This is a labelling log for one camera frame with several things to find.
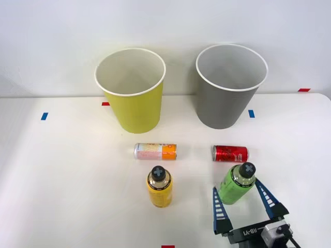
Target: cup rim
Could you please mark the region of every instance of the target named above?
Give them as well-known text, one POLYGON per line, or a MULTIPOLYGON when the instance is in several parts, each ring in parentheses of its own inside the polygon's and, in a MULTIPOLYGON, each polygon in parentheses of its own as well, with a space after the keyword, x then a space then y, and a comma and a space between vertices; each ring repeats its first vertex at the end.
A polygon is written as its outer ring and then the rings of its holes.
POLYGON ((139 96, 139 95, 145 94, 145 93, 147 93, 147 92, 149 92, 149 91, 155 89, 157 86, 159 86, 159 85, 162 83, 165 74, 166 74, 166 64, 165 64, 164 60, 161 58, 161 56, 158 55, 157 53, 155 53, 155 52, 153 52, 153 51, 151 51, 151 50, 145 49, 145 48, 125 48, 125 49, 117 50, 117 51, 115 51, 115 52, 109 54, 106 58, 103 58, 103 59, 100 61, 100 63, 98 64, 98 66, 97 66, 97 67, 95 68, 95 70, 94 70, 94 79, 95 79, 97 85, 98 85, 103 91, 105 91, 105 92, 107 92, 107 93, 109 93, 109 94, 111 94, 111 95, 115 95, 115 96, 119 96, 119 97, 134 97, 134 96, 139 96), (100 64, 101 64, 105 59, 107 59, 108 57, 114 55, 115 53, 119 53, 119 52, 122 52, 122 51, 125 51, 125 50, 141 50, 141 51, 144 51, 144 52, 149 52, 149 53, 154 54, 156 57, 158 57, 158 58, 161 60, 161 62, 162 62, 162 64, 163 64, 163 75, 162 75, 161 79, 157 82, 157 84, 153 85, 151 88, 149 88, 149 89, 147 89, 147 90, 144 90, 144 91, 142 91, 142 92, 138 92, 138 93, 133 93, 133 94, 119 94, 119 93, 111 92, 111 91, 109 91, 109 90, 107 90, 107 89, 105 89, 104 87, 101 86, 101 84, 100 84, 100 83, 98 82, 98 80, 97 80, 97 70, 98 70, 100 64))
POLYGON ((256 88, 260 87, 260 86, 264 83, 264 81, 266 80, 266 78, 267 78, 267 76, 268 76, 268 74, 269 74, 269 67, 268 67, 268 64, 267 64, 267 62, 265 61, 265 59, 264 59, 259 53, 257 53, 256 51, 254 51, 254 50, 252 50, 251 48, 248 48, 248 47, 246 47, 246 46, 244 46, 244 45, 238 45, 238 44, 216 44, 216 45, 212 45, 212 46, 209 46, 209 47, 205 48, 204 50, 202 50, 202 52, 199 53, 199 55, 198 55, 198 57, 197 57, 197 59, 196 59, 196 61, 195 61, 195 67, 196 67, 196 69, 197 69, 198 74, 200 75, 200 77, 202 77, 202 79, 203 79, 204 81, 206 81, 206 82, 209 83, 210 85, 213 85, 213 86, 216 87, 216 88, 223 89, 223 90, 227 90, 227 91, 249 91, 249 90, 252 90, 252 89, 256 89, 256 88), (248 51, 254 53, 255 55, 257 55, 257 56, 263 61, 264 65, 265 65, 266 72, 265 72, 265 77, 264 77, 264 79, 263 79, 260 83, 256 84, 255 86, 250 87, 250 88, 245 88, 245 89, 231 89, 231 88, 225 88, 225 87, 219 86, 219 85, 214 84, 214 83, 212 83, 211 81, 209 81, 207 78, 205 78, 204 75, 202 75, 202 73, 201 73, 200 70, 199 70, 199 66, 198 66, 199 58, 200 58, 200 56, 201 56, 204 52, 206 52, 207 50, 209 50, 209 49, 211 49, 211 48, 214 48, 214 47, 220 47, 220 46, 234 46, 234 47, 240 47, 240 48, 244 48, 244 49, 246 49, 246 50, 248 50, 248 51))

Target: black bottle cap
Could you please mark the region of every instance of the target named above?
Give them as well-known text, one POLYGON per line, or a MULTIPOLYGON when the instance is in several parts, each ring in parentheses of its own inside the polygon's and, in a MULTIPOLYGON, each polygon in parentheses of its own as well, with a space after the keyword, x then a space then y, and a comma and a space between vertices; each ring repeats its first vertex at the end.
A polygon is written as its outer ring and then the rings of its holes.
POLYGON ((257 169, 255 168, 255 165, 253 165, 252 163, 249 163, 249 162, 246 162, 246 163, 243 163, 240 168, 239 168, 239 174, 242 176, 242 177, 245 177, 245 178, 251 178, 255 171, 257 169))
POLYGON ((161 182, 166 178, 166 170, 160 166, 157 165, 152 169, 152 178, 156 182, 161 182))

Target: white wall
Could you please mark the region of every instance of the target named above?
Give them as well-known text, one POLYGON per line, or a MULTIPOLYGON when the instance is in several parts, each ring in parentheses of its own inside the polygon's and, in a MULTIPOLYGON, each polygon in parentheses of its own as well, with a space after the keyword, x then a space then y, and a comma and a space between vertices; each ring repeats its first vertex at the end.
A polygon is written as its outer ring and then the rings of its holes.
POLYGON ((238 43, 268 62, 260 92, 311 88, 331 97, 328 0, 2 0, 0 96, 99 96, 110 52, 145 47, 167 64, 164 94, 194 93, 197 54, 238 43))

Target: red soda can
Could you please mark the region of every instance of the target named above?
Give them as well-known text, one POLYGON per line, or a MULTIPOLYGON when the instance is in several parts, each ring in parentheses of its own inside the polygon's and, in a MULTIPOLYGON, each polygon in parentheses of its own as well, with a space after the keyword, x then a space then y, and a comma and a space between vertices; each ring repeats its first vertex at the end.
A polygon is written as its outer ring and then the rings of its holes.
POLYGON ((243 146, 214 146, 213 161, 247 162, 249 151, 243 146))

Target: can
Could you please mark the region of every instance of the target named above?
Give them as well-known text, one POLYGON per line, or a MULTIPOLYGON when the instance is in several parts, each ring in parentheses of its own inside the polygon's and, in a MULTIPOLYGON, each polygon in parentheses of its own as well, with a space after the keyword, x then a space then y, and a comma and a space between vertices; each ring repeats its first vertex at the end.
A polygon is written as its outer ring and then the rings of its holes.
POLYGON ((175 160, 177 158, 176 144, 137 143, 134 147, 136 159, 175 160))
POLYGON ((213 161, 247 162, 249 151, 243 146, 213 146, 213 161))

